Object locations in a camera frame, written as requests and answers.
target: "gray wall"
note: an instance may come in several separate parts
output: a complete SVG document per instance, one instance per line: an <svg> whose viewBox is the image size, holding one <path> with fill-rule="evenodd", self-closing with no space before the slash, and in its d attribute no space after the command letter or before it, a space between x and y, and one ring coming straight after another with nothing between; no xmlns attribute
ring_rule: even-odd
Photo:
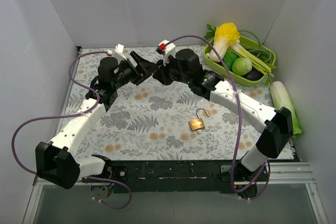
<svg viewBox="0 0 336 224"><path fill-rule="evenodd" d="M336 223L335 19L336 0L286 0L266 40L303 128L296 149L311 164L330 223Z"/></svg>
<svg viewBox="0 0 336 224"><path fill-rule="evenodd" d="M285 0L51 0L71 39L84 47L153 46L206 23L235 22L265 39ZM180 44L197 44L185 39Z"/></svg>
<svg viewBox="0 0 336 224"><path fill-rule="evenodd" d="M76 48L50 0L0 0L0 222L21 223L34 176L15 162L10 140L27 119L59 114ZM24 164L35 168L35 146L56 122L23 128L17 139Z"/></svg>

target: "floral tablecloth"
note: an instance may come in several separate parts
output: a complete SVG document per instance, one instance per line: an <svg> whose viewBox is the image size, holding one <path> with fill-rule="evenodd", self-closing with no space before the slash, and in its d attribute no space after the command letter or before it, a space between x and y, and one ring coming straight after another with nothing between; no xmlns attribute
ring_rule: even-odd
<svg viewBox="0 0 336 224"><path fill-rule="evenodd" d="M194 50L204 68L209 69L203 57L204 46L177 47L177 50L182 48ZM99 50L106 49L84 49L83 53ZM133 50L153 62L160 58L153 47L125 48L124 54L130 57ZM103 57L106 55L80 59L75 79L89 85L97 75ZM250 88L238 85L238 88L257 101L273 106L269 88L264 83ZM77 111L86 93L85 89L74 84L66 113ZM201 134L192 132L188 123L196 118L195 112L199 107L206 108L210 114L207 118L203 111L201 113L206 126ZM88 133L78 148L77 156L101 154L113 160L232 159L237 129L238 116L225 107L202 100L185 84L173 82L166 87L149 78L139 86L129 83L118 90L117 100ZM238 158L256 143L259 136L251 125L243 121ZM289 145L279 158L293 159Z"/></svg>

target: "green basket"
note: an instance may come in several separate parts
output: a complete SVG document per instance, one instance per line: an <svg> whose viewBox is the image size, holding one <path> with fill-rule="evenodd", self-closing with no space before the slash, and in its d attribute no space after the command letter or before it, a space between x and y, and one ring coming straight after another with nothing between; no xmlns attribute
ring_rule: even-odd
<svg viewBox="0 0 336 224"><path fill-rule="evenodd" d="M249 46L249 47L259 48L259 44L257 42L255 42L255 41L253 41L251 39L248 39L248 38L246 38L246 37L244 37L242 35L240 36L239 40L240 40L240 44L242 46ZM207 58L205 56L207 53L210 53L210 51L211 51L211 48L209 47L209 45L206 46L206 48L204 49L204 58L205 58L206 64L209 67L211 67L213 70L215 70L216 72L218 72L218 73L224 75L225 77L229 78L229 75L227 74L227 72L226 72L226 70L225 70L225 68L223 66L219 65L217 62L214 62L214 61L210 60L209 58ZM275 60L276 60L277 57L275 56L275 53L272 50L270 50L270 51L272 53L271 64L274 65ZM232 71L230 71L230 72L231 72L231 74L233 76L233 79L235 79L236 82L238 82L239 84L241 84L243 86L246 86L246 87L254 86L254 85L258 84L259 82L261 82L262 80L264 80L266 78L266 76L263 76L263 77L261 77L257 81L250 81L250 80L245 79L242 76L236 75Z"/></svg>

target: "table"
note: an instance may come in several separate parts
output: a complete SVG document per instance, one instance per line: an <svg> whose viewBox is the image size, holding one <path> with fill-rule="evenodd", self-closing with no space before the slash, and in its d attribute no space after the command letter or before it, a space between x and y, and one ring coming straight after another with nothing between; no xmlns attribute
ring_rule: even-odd
<svg viewBox="0 0 336 224"><path fill-rule="evenodd" d="M204 46L177 47L177 51L190 48L199 55L200 62L210 69L203 57ZM82 53L104 51L106 48L83 49ZM160 55L154 47L125 48L156 62ZM97 75L99 61L105 54L83 57L79 60L75 79L89 85ZM257 101L273 106L269 87L264 82L254 87L238 84L238 89ZM73 85L66 106L66 114L79 109L87 90ZM210 117L202 111L206 128L201 134L192 132L189 120L196 118L196 109L204 107ZM118 90L118 98L110 110L88 133L77 151L77 157L100 154L111 160L191 160L232 159L238 129L238 116L227 108L194 95L187 85L173 82L163 86L149 78L139 86L131 83ZM257 142L260 134L243 121L237 158ZM293 159L289 144L278 157Z"/></svg>

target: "brass padlock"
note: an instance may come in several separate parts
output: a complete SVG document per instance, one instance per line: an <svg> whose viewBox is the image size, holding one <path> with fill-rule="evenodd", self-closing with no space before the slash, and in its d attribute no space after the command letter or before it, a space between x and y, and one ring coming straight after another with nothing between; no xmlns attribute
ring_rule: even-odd
<svg viewBox="0 0 336 224"><path fill-rule="evenodd" d="M191 128L192 131L196 131L196 130L205 128L205 125L204 125L204 122L203 122L202 118L199 117L199 114L198 114L199 110L204 110L206 115L209 117L209 113L207 112L207 110L205 108L198 108L196 110L197 119L189 121L190 128Z"/></svg>

